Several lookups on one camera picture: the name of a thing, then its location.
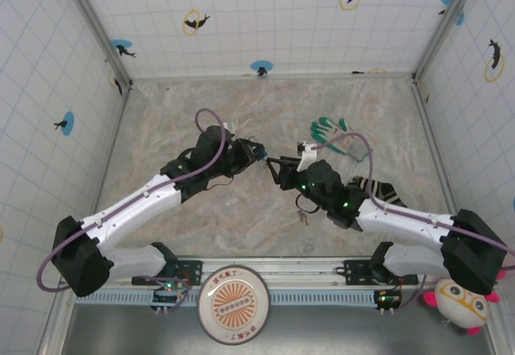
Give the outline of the green and white work glove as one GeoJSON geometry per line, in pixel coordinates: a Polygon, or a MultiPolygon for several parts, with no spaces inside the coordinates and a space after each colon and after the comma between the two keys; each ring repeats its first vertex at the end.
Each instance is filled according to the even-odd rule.
{"type": "Polygon", "coordinates": [[[318,143],[326,143],[334,138],[338,140],[328,145],[328,148],[342,155],[362,162],[369,154],[368,149],[360,137],[351,136],[355,130],[341,118],[337,122],[330,118],[321,117],[317,122],[311,123],[311,136],[318,143]]]}

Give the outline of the round plate with orange print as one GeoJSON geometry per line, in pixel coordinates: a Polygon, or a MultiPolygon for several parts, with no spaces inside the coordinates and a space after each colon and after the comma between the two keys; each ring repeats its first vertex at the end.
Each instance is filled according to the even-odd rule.
{"type": "Polygon", "coordinates": [[[226,266],[200,288],[197,311],[202,329],[215,342],[242,345],[261,333],[271,299],[263,278],[246,266],[226,266]]]}

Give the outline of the plush toy with glasses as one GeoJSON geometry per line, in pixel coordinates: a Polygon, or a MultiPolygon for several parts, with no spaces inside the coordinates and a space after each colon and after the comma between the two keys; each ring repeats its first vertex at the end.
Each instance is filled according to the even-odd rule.
{"type": "Polygon", "coordinates": [[[435,289],[426,292],[422,299],[426,305],[436,308],[447,322],[465,329],[469,336],[481,332],[488,321],[489,304],[501,300],[495,291],[489,295],[479,295],[452,279],[441,279],[435,289]]]}

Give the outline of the aluminium mounting rail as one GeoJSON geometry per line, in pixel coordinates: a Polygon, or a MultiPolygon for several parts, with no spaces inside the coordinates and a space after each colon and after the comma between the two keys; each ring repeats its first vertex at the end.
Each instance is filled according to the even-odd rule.
{"type": "MultiPolygon", "coordinates": [[[[268,283],[293,284],[306,280],[308,283],[334,283],[347,287],[367,287],[366,285],[349,286],[345,278],[335,272],[335,268],[342,265],[348,259],[368,258],[178,258],[179,260],[200,260],[203,262],[203,273],[200,285],[209,275],[226,266],[246,266],[256,271],[268,283]]],[[[94,285],[90,291],[80,291],[81,295],[89,295],[103,287],[108,282],[121,282],[131,280],[133,277],[144,277],[152,279],[152,275],[160,272],[165,266],[166,261],[161,253],[156,258],[149,255],[134,256],[130,258],[108,258],[101,262],[99,267],[86,269],[84,272],[91,276],[96,275],[99,283],[94,285]]],[[[411,270],[407,275],[416,275],[411,270]]]]}

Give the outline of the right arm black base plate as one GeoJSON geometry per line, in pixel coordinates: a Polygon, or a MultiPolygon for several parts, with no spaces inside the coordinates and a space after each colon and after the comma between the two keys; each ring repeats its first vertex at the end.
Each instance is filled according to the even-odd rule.
{"type": "Polygon", "coordinates": [[[345,278],[349,286],[391,286],[418,285],[417,275],[397,277],[387,270],[374,270],[366,259],[348,259],[341,266],[335,268],[335,272],[345,278]]]}

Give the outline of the aluminium table side rail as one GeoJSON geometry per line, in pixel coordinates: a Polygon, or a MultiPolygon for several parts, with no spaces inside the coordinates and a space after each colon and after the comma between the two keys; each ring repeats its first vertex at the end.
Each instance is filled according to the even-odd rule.
{"type": "Polygon", "coordinates": [[[122,105],[117,113],[116,121],[114,122],[113,131],[109,138],[109,143],[108,143],[108,149],[107,149],[108,153],[107,153],[107,155],[105,157],[105,161],[102,165],[100,180],[96,186],[96,191],[94,192],[93,202],[92,202],[90,210],[87,213],[87,216],[91,216],[92,214],[95,214],[97,212],[101,194],[103,192],[103,187],[105,186],[105,180],[106,180],[106,176],[108,174],[109,165],[110,165],[111,159],[113,157],[113,150],[114,150],[114,147],[115,147],[115,144],[117,141],[117,137],[118,137],[121,123],[122,123],[122,119],[123,119],[124,113],[126,111],[127,101],[130,99],[130,92],[132,89],[133,89],[132,87],[129,87],[128,90],[125,92],[125,94],[122,96],[122,105]]]}
{"type": "Polygon", "coordinates": [[[422,98],[422,93],[418,87],[418,83],[413,80],[411,83],[412,94],[414,95],[414,101],[417,106],[418,114],[422,122],[422,128],[426,136],[427,144],[431,153],[431,160],[435,166],[436,175],[438,177],[440,191],[443,194],[443,199],[447,210],[451,213],[457,212],[459,207],[455,202],[455,196],[451,190],[450,181],[448,179],[447,171],[444,166],[442,154],[439,149],[437,139],[433,126],[431,125],[428,112],[426,110],[425,101],[422,98]]]}

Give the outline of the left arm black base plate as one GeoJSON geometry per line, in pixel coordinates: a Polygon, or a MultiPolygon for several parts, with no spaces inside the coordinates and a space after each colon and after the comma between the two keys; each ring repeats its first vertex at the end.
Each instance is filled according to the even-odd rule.
{"type": "Polygon", "coordinates": [[[198,286],[203,273],[202,269],[203,262],[200,260],[179,260],[172,264],[166,264],[157,275],[152,275],[152,279],[133,277],[131,284],[134,286],[156,286],[169,283],[170,279],[175,278],[186,281],[189,286],[198,286]]]}

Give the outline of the aluminium frame post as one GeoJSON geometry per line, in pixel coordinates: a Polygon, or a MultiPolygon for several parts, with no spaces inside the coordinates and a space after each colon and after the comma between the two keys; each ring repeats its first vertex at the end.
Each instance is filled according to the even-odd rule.
{"type": "Polygon", "coordinates": [[[120,83],[121,87],[128,91],[131,86],[131,79],[122,64],[121,57],[115,50],[111,40],[109,39],[100,19],[97,17],[92,4],[89,0],[73,0],[77,9],[81,13],[83,19],[92,32],[97,44],[104,53],[107,63],[113,70],[114,77],[120,83]]]}
{"type": "Polygon", "coordinates": [[[418,85],[423,77],[427,74],[440,48],[443,46],[451,29],[455,25],[455,21],[464,11],[466,2],[467,0],[452,0],[451,3],[447,6],[446,11],[443,14],[443,20],[431,37],[429,45],[424,51],[418,67],[412,74],[413,82],[416,85],[418,85]]]}

